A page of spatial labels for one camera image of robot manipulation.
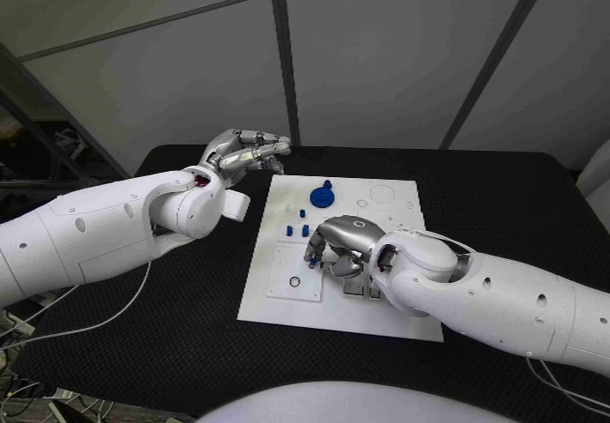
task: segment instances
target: black table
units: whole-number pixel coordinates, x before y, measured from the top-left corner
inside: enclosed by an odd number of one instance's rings
[[[204,145],[167,145],[138,175],[196,164]],[[540,153],[294,148],[288,174],[415,180],[426,228],[478,251],[608,290],[610,237],[555,159]],[[30,344],[15,370],[90,396],[200,414],[253,391],[315,380],[431,392],[522,421],[604,421],[529,373],[524,359],[444,328],[444,343],[236,320],[271,173],[235,189],[246,219],[154,261],[139,299],[98,330]],[[122,307],[144,268],[82,287],[49,310],[47,334],[98,323]],[[552,366],[568,389],[610,402],[610,381]]]

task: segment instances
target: robotic hand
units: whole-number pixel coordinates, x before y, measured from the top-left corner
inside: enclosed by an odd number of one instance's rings
[[[328,219],[311,235],[304,260],[321,260],[325,244],[337,253],[321,267],[353,278],[369,276],[393,307],[432,315],[498,350],[610,376],[610,295],[496,256],[457,254],[438,234],[398,228],[385,234],[363,218]]]
[[[250,199],[227,189],[246,170],[282,172],[291,141],[227,130],[196,166],[70,192],[0,226],[0,308],[47,290],[111,278],[203,238]],[[151,225],[171,233],[154,236]]]

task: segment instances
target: hole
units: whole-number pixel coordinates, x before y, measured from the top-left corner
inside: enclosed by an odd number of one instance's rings
[[[129,219],[134,218],[134,208],[131,207],[131,205],[125,204],[124,205],[124,212],[126,213],[126,216],[129,217]]]
[[[536,299],[537,307],[546,307],[546,295],[542,293]]]
[[[82,233],[85,233],[85,221],[83,221],[80,218],[77,218],[77,219],[73,221],[73,224],[76,225],[76,229],[77,229]]]

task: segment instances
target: textured black surface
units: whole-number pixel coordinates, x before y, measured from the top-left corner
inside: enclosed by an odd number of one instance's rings
[[[197,163],[203,145],[155,148],[139,175]],[[294,148],[288,174],[415,180],[426,228],[477,250],[610,290],[610,237],[550,156]],[[154,261],[141,298],[106,326],[27,346],[21,375],[83,394],[200,414],[272,386],[312,380],[377,382],[431,392],[520,421],[602,421],[529,374],[524,360],[444,328],[444,343],[237,322],[271,174],[249,174],[239,224]],[[99,322],[122,307],[144,268],[82,287],[37,334]],[[610,402],[610,382],[553,365],[563,386]]]

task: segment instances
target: small blue part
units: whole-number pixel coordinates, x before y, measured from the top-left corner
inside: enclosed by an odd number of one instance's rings
[[[330,181],[324,181],[324,185],[311,191],[308,201],[311,201],[311,204],[318,209],[324,209],[328,205],[334,203],[334,193],[331,191],[331,188],[333,184],[330,183]]]

